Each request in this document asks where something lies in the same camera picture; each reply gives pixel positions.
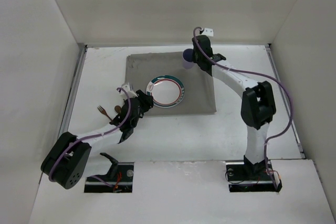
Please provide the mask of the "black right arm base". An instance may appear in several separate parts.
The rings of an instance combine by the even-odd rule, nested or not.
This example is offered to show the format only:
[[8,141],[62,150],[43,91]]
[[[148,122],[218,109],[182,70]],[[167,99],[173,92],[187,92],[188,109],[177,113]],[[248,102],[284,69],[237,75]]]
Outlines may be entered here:
[[271,161],[252,164],[243,161],[227,162],[225,178],[231,193],[275,192],[282,190],[279,173],[272,168]]

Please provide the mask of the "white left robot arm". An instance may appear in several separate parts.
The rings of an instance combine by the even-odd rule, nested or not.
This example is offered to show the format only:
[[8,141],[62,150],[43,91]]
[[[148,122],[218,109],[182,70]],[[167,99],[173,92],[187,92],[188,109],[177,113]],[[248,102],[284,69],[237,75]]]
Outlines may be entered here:
[[90,133],[74,135],[64,132],[41,164],[41,171],[53,183],[71,189],[78,181],[91,177],[108,187],[112,179],[121,179],[119,162],[103,149],[126,141],[134,132],[139,119],[153,108],[154,99],[141,90],[135,93],[118,88],[126,96],[123,106],[110,122]]

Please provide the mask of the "brown wooden spoon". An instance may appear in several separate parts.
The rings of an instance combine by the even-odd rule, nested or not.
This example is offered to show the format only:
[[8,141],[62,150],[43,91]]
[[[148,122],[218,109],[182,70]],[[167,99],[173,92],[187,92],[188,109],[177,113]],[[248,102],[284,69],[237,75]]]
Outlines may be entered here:
[[115,112],[116,112],[117,114],[120,114],[120,113],[121,113],[121,107],[120,107],[119,105],[116,105],[116,106],[114,107],[114,110],[115,110]]

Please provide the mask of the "brown wooden fork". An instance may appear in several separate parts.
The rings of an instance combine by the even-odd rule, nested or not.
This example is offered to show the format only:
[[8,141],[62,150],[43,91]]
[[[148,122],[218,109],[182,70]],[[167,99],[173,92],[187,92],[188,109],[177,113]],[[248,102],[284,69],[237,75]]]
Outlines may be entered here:
[[99,105],[97,109],[101,114],[106,116],[110,120],[110,122],[112,121],[112,118],[107,114],[106,110],[102,106]]

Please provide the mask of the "lilac plastic cup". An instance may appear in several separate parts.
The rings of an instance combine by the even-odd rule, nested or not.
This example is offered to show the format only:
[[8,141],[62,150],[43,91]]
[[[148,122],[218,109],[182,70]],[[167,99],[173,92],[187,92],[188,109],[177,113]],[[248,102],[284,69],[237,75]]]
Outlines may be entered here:
[[185,49],[182,54],[182,64],[185,69],[191,69],[194,66],[193,49]]

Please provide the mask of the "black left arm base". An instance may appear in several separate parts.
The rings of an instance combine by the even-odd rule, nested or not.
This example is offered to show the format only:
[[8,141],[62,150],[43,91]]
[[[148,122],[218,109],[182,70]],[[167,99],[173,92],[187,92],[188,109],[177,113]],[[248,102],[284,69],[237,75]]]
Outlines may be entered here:
[[89,157],[82,177],[85,193],[131,193],[133,163],[120,163],[107,153]]

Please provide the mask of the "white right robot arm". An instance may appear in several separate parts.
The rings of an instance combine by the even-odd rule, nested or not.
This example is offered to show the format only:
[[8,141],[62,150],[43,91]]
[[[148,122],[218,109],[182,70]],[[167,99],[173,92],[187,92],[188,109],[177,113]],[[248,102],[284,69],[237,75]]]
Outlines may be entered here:
[[223,55],[214,54],[207,36],[195,36],[192,43],[192,61],[241,98],[240,115],[247,125],[245,161],[253,165],[263,162],[269,124],[276,113],[272,85],[268,81],[258,82],[246,76],[242,70],[233,68]]

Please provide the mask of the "grey cloth placemat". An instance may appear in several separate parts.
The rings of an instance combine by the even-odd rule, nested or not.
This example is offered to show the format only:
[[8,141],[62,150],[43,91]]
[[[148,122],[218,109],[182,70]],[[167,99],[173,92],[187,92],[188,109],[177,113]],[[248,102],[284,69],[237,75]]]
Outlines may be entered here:
[[198,66],[183,67],[182,52],[127,56],[125,81],[153,97],[146,116],[201,115],[216,112],[213,78]]

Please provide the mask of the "white plate green rim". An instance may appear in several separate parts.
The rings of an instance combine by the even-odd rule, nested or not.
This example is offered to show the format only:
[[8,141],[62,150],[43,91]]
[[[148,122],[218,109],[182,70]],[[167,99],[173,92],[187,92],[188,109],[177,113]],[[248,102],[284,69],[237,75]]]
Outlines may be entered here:
[[162,75],[153,78],[148,83],[145,93],[153,97],[154,106],[168,109],[182,102],[185,87],[179,78],[172,75]]

